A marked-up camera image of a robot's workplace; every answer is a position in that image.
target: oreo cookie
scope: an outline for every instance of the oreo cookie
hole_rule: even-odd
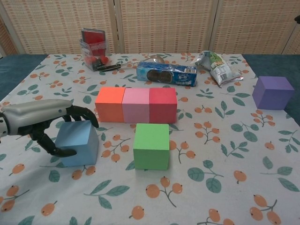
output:
[[[161,83],[171,83],[172,73],[170,71],[161,71],[158,77],[158,81]]]
[[[147,78],[149,81],[158,82],[159,72],[155,69],[151,69],[147,72]]]

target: tablecloth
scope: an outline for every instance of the tablecloth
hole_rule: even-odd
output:
[[[112,63],[151,54],[112,54]],[[161,53],[190,65],[197,54]],[[135,170],[135,124],[100,123],[95,165],[64,167],[28,136],[0,144],[3,225],[245,225],[300,223],[300,131],[284,111],[257,110],[257,78],[240,54],[223,55],[244,80],[219,88],[201,70],[196,87],[136,79],[134,65],[92,72],[81,55],[49,55],[1,106],[68,99],[91,109],[101,87],[175,87],[167,171]],[[63,119],[46,133],[55,140]]]

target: clear plastic bag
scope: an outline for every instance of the clear plastic bag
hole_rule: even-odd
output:
[[[212,51],[201,52],[191,63],[197,67],[207,69],[219,87],[227,82],[244,79],[241,73],[232,69],[220,54],[216,54]]]

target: toy block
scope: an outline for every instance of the toy block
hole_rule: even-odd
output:
[[[122,100],[125,88],[102,87],[95,101],[96,110],[101,122],[123,123]]]
[[[167,170],[169,153],[168,124],[136,125],[133,146],[136,169]]]
[[[65,122],[57,134],[55,145],[62,150],[74,149],[77,154],[61,158],[64,166],[94,165],[99,139],[89,120]]]
[[[149,88],[126,88],[122,106],[125,123],[149,123]]]
[[[175,123],[177,97],[175,88],[150,88],[150,123]]]
[[[260,76],[252,97],[258,109],[283,110],[294,94],[285,77]]]

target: robotic arm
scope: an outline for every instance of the robotic arm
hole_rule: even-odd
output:
[[[65,122],[70,122],[71,117],[75,121],[80,121],[83,117],[85,120],[90,120],[94,127],[99,127],[95,114],[88,108],[74,106],[68,100],[49,99],[2,107],[0,138],[6,135],[30,135],[32,140],[37,141],[51,155],[57,157],[76,155],[75,150],[57,148],[44,133],[51,122],[59,117],[62,117]]]

